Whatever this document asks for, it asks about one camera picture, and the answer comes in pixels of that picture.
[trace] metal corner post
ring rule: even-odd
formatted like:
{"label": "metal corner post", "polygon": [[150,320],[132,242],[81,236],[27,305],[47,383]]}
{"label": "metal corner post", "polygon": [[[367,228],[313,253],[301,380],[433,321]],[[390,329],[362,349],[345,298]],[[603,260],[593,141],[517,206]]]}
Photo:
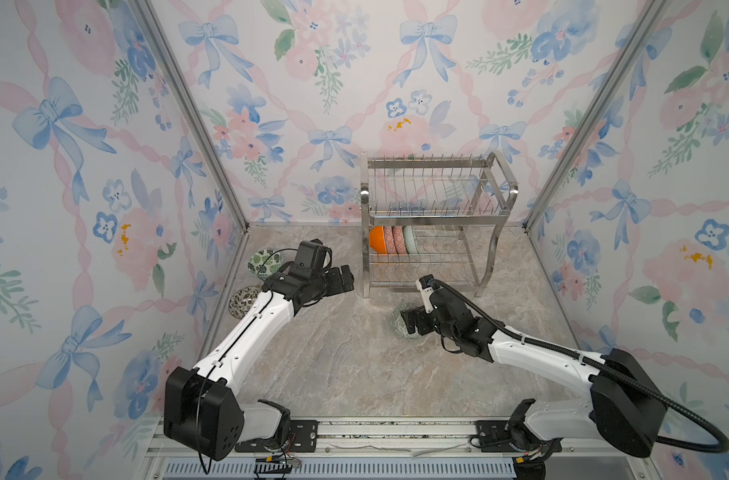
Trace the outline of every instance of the metal corner post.
{"label": "metal corner post", "polygon": [[178,106],[186,116],[186,120],[188,120],[191,124],[192,135],[196,139],[196,142],[202,151],[207,166],[215,179],[216,185],[223,193],[223,197],[225,198],[228,208],[232,211],[235,216],[235,220],[239,225],[239,229],[244,234],[247,231],[248,226],[244,213],[239,207],[236,195],[234,194],[234,189],[228,182],[228,176],[218,159],[218,154],[212,146],[212,142],[209,140],[207,127],[204,120],[202,120],[202,117],[199,115],[194,97],[191,95],[191,91],[188,90],[188,85],[186,85],[183,72],[180,69],[180,65],[177,63],[175,55],[172,53],[172,49],[167,41],[167,36],[159,24],[156,11],[151,5],[151,0],[129,0],[128,3],[132,13],[135,14],[138,19],[140,28],[146,35],[148,43],[151,44],[157,61],[162,67],[164,74],[167,76],[170,91],[178,101]]}
{"label": "metal corner post", "polygon": [[661,19],[669,4],[669,0],[649,0],[645,5],[644,10],[642,10],[642,13],[637,19],[637,23],[634,24],[634,28],[629,33],[626,45],[615,58],[613,64],[610,65],[604,82],[602,82],[599,91],[597,91],[597,94],[594,95],[591,103],[589,103],[583,119],[575,129],[573,139],[565,147],[562,158],[552,170],[533,208],[530,210],[527,218],[525,218],[524,225],[527,233],[530,233],[533,225],[537,224],[541,215],[546,211],[546,208],[551,202],[551,198],[559,189],[563,178],[570,171],[573,163],[575,163],[575,159],[581,152],[583,145],[587,142],[591,132],[599,124],[605,111],[609,108],[626,74],[631,71],[633,63],[639,58],[647,46],[650,37],[655,31],[658,20]]}

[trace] wall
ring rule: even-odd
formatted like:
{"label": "wall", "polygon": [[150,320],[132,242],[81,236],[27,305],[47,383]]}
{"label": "wall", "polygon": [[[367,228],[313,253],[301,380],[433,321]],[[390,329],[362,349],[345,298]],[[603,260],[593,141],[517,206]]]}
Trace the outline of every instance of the wall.
{"label": "wall", "polygon": [[644,2],[152,4],[248,219],[320,224],[358,222],[363,150],[502,150],[522,219]]}
{"label": "wall", "polygon": [[[532,236],[583,348],[631,352],[729,437],[729,0],[673,0],[617,95]],[[653,457],[729,478],[729,454]]]}
{"label": "wall", "polygon": [[127,5],[0,2],[0,478],[134,477],[237,238],[188,135]]}

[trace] metal dish rack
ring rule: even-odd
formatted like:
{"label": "metal dish rack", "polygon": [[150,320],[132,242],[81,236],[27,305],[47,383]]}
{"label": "metal dish rack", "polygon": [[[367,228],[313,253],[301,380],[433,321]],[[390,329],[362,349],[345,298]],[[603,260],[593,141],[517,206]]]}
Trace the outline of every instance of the metal dish rack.
{"label": "metal dish rack", "polygon": [[[368,158],[360,155],[362,283],[413,292],[433,274],[454,288],[480,296],[493,274],[498,237],[517,199],[517,181],[505,160],[486,158]],[[498,183],[497,178],[505,180]],[[418,254],[381,255],[370,248],[373,226],[412,226]],[[481,280],[465,225],[494,226]]]}

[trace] dish rack upper shelf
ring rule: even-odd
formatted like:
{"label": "dish rack upper shelf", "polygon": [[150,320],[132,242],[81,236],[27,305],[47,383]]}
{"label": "dish rack upper shelf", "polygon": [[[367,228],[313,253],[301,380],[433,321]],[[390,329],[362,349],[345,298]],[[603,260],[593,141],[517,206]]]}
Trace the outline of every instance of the dish rack upper shelf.
{"label": "dish rack upper shelf", "polygon": [[362,207],[373,225],[496,223],[509,216],[518,193],[511,168],[494,153],[486,158],[362,154],[360,166]]}

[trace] dish rack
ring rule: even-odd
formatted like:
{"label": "dish rack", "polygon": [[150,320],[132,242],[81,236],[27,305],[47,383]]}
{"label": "dish rack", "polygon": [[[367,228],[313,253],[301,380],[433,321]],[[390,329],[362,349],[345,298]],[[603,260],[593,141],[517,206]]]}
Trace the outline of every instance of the dish rack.
{"label": "dish rack", "polygon": [[[518,193],[511,168],[501,158],[494,153],[486,158],[360,155],[365,298],[370,288],[415,292],[415,281],[427,274],[456,290],[481,295],[493,274],[498,237]],[[382,255],[370,248],[373,226],[408,225],[418,254]],[[467,225],[494,226],[481,280],[466,238]]]}

